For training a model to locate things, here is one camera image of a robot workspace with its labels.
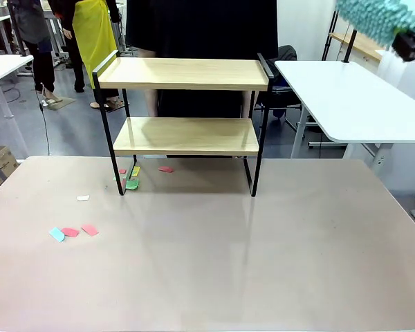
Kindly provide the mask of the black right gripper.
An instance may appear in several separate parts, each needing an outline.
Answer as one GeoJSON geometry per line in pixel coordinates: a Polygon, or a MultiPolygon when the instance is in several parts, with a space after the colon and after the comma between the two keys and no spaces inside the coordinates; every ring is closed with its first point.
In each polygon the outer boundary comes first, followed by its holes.
{"type": "Polygon", "coordinates": [[[415,60],[415,33],[398,33],[391,47],[404,62],[413,62],[415,60]]]}

